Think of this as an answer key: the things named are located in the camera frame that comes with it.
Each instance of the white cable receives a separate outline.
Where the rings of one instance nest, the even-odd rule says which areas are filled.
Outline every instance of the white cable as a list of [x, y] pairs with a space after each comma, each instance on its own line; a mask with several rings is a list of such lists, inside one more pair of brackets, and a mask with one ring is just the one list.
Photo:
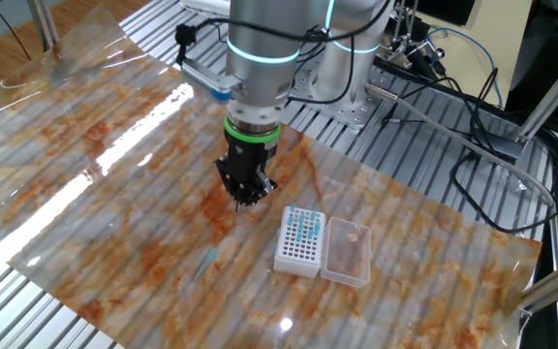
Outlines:
[[533, 178], [530, 174], [525, 173], [524, 171], [520, 170], [518, 167], [510, 164], [509, 162], [499, 159], [498, 157], [490, 154], [489, 152], [483, 150], [482, 148], [480, 148], [480, 147], [474, 145], [473, 143], [467, 141], [466, 139], [458, 136], [453, 131], [451, 131], [447, 127], [439, 124], [438, 122], [432, 120], [426, 114], [424, 114], [422, 111], [413, 107], [410, 103], [402, 100], [401, 98], [397, 98], [395, 101], [397, 102], [397, 104], [406, 107], [411, 113], [418, 116], [421, 120], [423, 120], [425, 123], [427, 123], [428, 125], [435, 128], [437, 131], [440, 131], [440, 132], [444, 133], [445, 135], [447, 135], [448, 137], [452, 138], [453, 140], [456, 140], [456, 141], [462, 143], [462, 145], [464, 145], [467, 148], [475, 151], [477, 154], [479, 154], [482, 157], [492, 161], [493, 163], [501, 165], [502, 167], [504, 167], [505, 169], [507, 169], [508, 171], [513, 173], [514, 175], [517, 175], [520, 179], [531, 182], [533, 185], [535, 185], [538, 188], [538, 190], [540, 190], [542, 195], [546, 198], [546, 202], [548, 203], [549, 211], [551, 211], [551, 212], [554, 211], [555, 202], [554, 202], [554, 198], [552, 197], [552, 194], [550, 194], [550, 191], [541, 182], [539, 182], [537, 179]]

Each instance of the clear plastic box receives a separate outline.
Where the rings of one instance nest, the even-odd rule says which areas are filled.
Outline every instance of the clear plastic box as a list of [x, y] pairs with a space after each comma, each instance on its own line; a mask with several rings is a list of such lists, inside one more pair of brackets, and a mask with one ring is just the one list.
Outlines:
[[372, 232], [331, 217], [325, 227], [321, 277], [361, 288], [369, 282]]

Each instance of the metal slotted table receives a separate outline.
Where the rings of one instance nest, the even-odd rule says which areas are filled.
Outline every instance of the metal slotted table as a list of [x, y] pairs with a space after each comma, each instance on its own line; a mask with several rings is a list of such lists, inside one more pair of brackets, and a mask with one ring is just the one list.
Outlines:
[[[176, 23], [196, 24], [203, 19], [203, 16], [181, 7], [178, 1], [154, 0], [120, 25], [143, 50], [174, 65], [178, 49], [173, 38]], [[224, 40], [228, 33], [226, 24], [221, 25], [220, 33], [221, 40]], [[216, 28], [204, 28], [198, 40], [190, 48], [189, 56], [198, 59], [214, 72], [223, 73], [227, 46], [219, 40]], [[401, 94], [418, 87], [390, 73], [375, 70], [372, 74], [377, 79], [374, 82], [395, 93]], [[443, 125], [468, 131], [470, 115], [460, 99], [426, 89], [409, 101]], [[390, 105], [382, 103], [363, 129], [354, 130], [302, 104], [290, 104], [282, 122], [430, 198], [480, 220], [450, 181], [451, 167], [466, 151], [427, 125], [383, 125], [381, 119], [389, 110]], [[482, 116], [486, 128], [492, 133], [505, 135], [516, 128], [492, 114], [484, 112]], [[395, 111], [394, 117], [411, 118], [402, 108]], [[551, 185], [552, 165], [545, 147], [539, 141], [527, 144], [517, 166], [547, 186]], [[545, 216], [546, 206], [537, 200], [537, 193], [524, 187], [517, 179], [508, 178], [492, 164], [478, 162], [462, 167], [458, 178], [485, 211], [502, 226], [529, 225]], [[548, 237], [544, 234], [544, 227], [539, 227], [522, 236], [539, 241], [549, 239], [552, 242], [551, 268], [557, 270], [556, 220], [546, 232]], [[558, 322], [558, 302], [556, 312]], [[0, 348], [17, 347], [121, 348], [74, 311], [0, 261]]]

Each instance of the marble pattern surface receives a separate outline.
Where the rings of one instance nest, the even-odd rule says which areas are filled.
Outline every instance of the marble pattern surface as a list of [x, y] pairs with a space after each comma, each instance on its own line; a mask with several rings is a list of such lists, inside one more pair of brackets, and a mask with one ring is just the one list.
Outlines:
[[[0, 85], [0, 258], [127, 348], [513, 346], [538, 242], [287, 127], [236, 213], [225, 113], [98, 7]], [[372, 229], [369, 284], [272, 270], [291, 203]]]

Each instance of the blue pipette tip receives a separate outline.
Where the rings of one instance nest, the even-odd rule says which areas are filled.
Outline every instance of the blue pipette tip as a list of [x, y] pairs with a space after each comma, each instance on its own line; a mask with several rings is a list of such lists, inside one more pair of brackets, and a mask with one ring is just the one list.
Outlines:
[[208, 268], [208, 265], [210, 264], [210, 262], [212, 262], [216, 254], [217, 254], [216, 248], [212, 248], [210, 252], [208, 252], [208, 254], [205, 256], [205, 259], [203, 260], [203, 263], [201, 264], [200, 269], [198, 270], [198, 273], [195, 274], [193, 281], [197, 280], [198, 277], [200, 277], [200, 275], [202, 274], [202, 272], [206, 270], [206, 268]]

